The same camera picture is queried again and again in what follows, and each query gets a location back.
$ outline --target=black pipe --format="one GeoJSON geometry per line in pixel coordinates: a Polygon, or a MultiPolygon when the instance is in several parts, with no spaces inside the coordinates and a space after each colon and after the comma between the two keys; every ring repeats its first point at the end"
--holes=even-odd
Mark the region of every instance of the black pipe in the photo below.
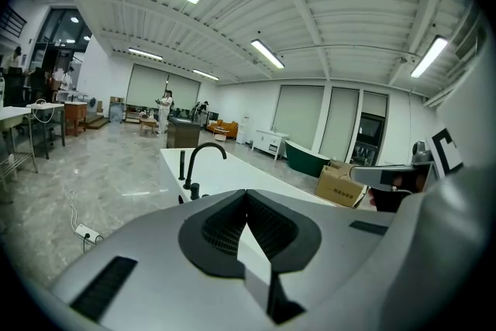
{"type": "Polygon", "coordinates": [[[184,150],[181,151],[181,159],[179,160],[179,181],[184,180],[184,155],[186,152],[184,150]]]}
{"type": "Polygon", "coordinates": [[[199,147],[196,147],[195,150],[193,150],[193,153],[191,154],[191,157],[189,158],[188,176],[186,177],[186,182],[183,185],[183,188],[184,189],[189,189],[191,187],[191,175],[193,174],[193,166],[195,165],[196,154],[200,150],[202,150],[203,148],[206,148],[206,147],[217,148],[222,153],[222,159],[224,159],[224,160],[227,159],[226,151],[224,150],[223,147],[221,147],[217,143],[207,142],[207,143],[203,143],[199,147]]]}

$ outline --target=woman in white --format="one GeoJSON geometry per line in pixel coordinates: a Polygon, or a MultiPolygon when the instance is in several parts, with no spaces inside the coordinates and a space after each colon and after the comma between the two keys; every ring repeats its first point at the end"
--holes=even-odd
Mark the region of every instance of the woman in white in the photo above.
{"type": "Polygon", "coordinates": [[[163,134],[167,132],[167,117],[171,111],[172,91],[166,90],[165,95],[158,102],[158,131],[163,134]]]}

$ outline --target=gray tile floor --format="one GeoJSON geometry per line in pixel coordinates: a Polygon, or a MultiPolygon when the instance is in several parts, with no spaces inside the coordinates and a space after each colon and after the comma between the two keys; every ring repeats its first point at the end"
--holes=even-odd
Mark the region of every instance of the gray tile floor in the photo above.
{"type": "MultiPolygon", "coordinates": [[[[131,219],[163,209],[165,193],[159,192],[159,149],[166,136],[157,136],[138,125],[108,124],[79,137],[68,137],[66,147],[56,141],[50,160],[37,157],[39,173],[27,164],[18,181],[10,181],[2,195],[0,219],[6,230],[2,244],[13,265],[25,276],[48,286],[71,262],[83,254],[82,241],[71,229],[72,192],[77,223],[110,235],[131,219]],[[149,191],[149,195],[134,195],[149,191]]],[[[201,132],[200,143],[212,140],[201,132]]],[[[312,193],[317,178],[289,168],[285,160],[228,141],[226,151],[240,159],[312,193]]],[[[362,209],[368,200],[360,204],[362,209]]]]}

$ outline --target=black faucet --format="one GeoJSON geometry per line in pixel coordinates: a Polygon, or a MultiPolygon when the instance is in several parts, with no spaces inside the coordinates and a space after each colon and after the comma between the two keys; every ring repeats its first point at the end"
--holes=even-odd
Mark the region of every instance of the black faucet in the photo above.
{"type": "Polygon", "coordinates": [[[191,154],[191,157],[189,158],[189,166],[188,166],[188,176],[186,177],[186,182],[184,183],[183,185],[183,188],[184,189],[189,189],[191,187],[191,174],[193,174],[193,166],[195,165],[195,157],[196,157],[196,154],[202,150],[203,148],[206,148],[206,147],[214,147],[214,148],[217,148],[218,150],[221,151],[222,153],[222,158],[225,160],[227,159],[227,155],[226,155],[226,151],[224,150],[223,147],[221,147],[220,145],[218,145],[217,143],[213,143],[213,142],[207,142],[207,143],[203,143],[202,145],[200,145],[199,147],[196,147],[195,150],[193,150],[193,153],[191,154]]]}

